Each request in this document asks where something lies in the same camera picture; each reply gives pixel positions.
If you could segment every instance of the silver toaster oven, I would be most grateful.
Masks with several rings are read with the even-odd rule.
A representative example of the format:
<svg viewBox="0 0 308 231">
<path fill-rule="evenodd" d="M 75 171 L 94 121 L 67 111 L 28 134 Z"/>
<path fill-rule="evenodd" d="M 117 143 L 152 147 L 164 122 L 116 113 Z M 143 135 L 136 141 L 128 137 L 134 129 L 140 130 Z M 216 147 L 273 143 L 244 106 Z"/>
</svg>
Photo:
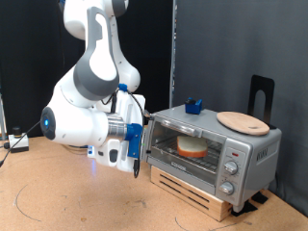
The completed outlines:
<svg viewBox="0 0 308 231">
<path fill-rule="evenodd" d="M 185 113 L 179 106 L 151 115 L 145 133 L 142 158 L 150 165 L 233 204 L 239 212 L 244 203 L 274 179 L 281 131 L 250 136 L 231 130 L 209 110 L 200 115 Z M 177 137 L 206 139 L 208 155 L 183 157 Z"/>
</svg>

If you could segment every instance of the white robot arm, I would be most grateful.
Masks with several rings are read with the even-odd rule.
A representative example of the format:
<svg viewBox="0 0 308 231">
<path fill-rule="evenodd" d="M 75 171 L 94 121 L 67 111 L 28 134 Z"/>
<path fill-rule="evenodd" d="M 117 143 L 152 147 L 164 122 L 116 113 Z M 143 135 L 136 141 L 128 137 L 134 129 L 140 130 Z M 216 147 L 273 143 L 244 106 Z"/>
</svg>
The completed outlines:
<svg viewBox="0 0 308 231">
<path fill-rule="evenodd" d="M 116 17 L 127 6 L 128 0 L 66 0 L 65 28 L 86 41 L 86 51 L 57 83 L 40 127 L 49 140 L 91 145 L 98 163 L 136 176 L 145 99 L 130 94 L 141 77 L 124 58 L 117 37 Z M 110 97 L 113 103 L 101 102 Z"/>
</svg>

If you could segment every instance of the oven rack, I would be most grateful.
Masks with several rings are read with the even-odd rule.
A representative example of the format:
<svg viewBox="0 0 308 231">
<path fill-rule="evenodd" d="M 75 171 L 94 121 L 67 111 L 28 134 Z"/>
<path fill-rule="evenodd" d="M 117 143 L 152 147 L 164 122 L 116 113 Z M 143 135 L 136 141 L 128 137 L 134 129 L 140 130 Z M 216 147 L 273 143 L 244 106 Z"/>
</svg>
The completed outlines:
<svg viewBox="0 0 308 231">
<path fill-rule="evenodd" d="M 222 144 L 210 140 L 207 140 L 207 143 L 208 155 L 202 158 L 180 156 L 177 151 L 177 137 L 156 143 L 153 147 L 164 151 L 166 154 L 172 155 L 176 158 L 185 160 L 186 162 L 216 173 Z"/>
</svg>

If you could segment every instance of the wooden cutting board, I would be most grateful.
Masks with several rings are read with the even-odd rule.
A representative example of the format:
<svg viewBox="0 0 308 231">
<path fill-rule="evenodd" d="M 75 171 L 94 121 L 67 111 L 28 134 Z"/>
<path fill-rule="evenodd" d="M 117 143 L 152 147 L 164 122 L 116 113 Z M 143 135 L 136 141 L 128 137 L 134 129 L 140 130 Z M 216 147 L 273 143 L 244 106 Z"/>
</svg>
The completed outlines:
<svg viewBox="0 0 308 231">
<path fill-rule="evenodd" d="M 258 118 L 240 113 L 218 113 L 218 121 L 228 128 L 253 136 L 262 136 L 270 131 L 268 125 Z"/>
</svg>

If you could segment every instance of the blue clip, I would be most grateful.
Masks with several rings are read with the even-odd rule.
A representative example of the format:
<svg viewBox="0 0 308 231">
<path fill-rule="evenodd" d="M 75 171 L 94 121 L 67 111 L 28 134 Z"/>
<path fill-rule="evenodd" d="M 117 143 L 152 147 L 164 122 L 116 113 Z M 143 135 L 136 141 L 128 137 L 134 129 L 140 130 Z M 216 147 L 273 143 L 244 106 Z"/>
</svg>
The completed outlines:
<svg viewBox="0 0 308 231">
<path fill-rule="evenodd" d="M 125 85 L 125 84 L 118 84 L 118 89 L 119 90 L 123 90 L 124 92 L 126 92 L 127 91 L 127 85 Z"/>
<path fill-rule="evenodd" d="M 138 123 L 127 124 L 126 141 L 129 141 L 127 156 L 139 158 L 139 143 L 141 141 L 142 126 Z"/>
<path fill-rule="evenodd" d="M 187 114 L 200 115 L 202 111 L 202 99 L 199 99 L 197 102 L 191 97 L 185 102 L 185 111 Z"/>
</svg>

